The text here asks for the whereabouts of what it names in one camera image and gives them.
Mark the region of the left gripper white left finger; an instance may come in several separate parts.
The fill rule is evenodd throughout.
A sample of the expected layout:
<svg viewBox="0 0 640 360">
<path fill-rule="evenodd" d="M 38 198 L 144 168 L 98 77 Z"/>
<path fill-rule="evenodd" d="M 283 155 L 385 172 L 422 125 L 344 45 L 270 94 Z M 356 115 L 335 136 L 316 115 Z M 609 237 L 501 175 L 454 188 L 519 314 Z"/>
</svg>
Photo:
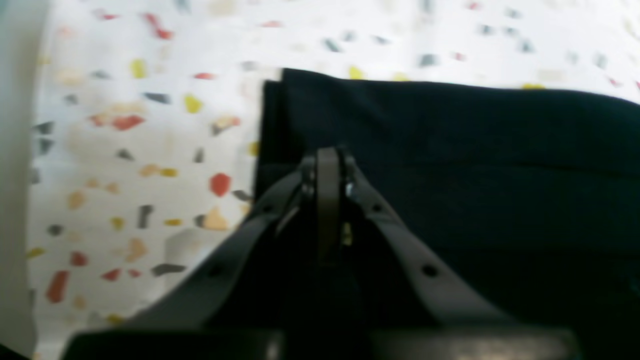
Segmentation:
<svg viewBox="0 0 640 360">
<path fill-rule="evenodd" d="M 111 330 L 76 335 L 65 360 L 281 360 L 285 339 L 278 330 L 211 329 L 249 271 L 262 237 L 314 199 L 319 155 L 309 153 L 298 169 L 272 185 L 246 221 L 178 287 L 155 305 Z"/>
</svg>

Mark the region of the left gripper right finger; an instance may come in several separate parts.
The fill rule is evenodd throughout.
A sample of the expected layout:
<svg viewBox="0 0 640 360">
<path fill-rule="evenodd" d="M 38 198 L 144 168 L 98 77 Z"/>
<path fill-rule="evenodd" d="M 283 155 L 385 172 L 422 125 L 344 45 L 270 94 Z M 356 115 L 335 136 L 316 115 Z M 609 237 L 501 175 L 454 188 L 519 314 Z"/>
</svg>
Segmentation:
<svg viewBox="0 0 640 360">
<path fill-rule="evenodd" d="M 519 323 L 464 281 L 407 228 L 345 149 L 317 151 L 318 262 L 339 255 L 345 217 L 362 215 L 382 235 L 418 302 L 437 329 L 371 335 L 380 360 L 578 360 L 566 329 Z"/>
</svg>

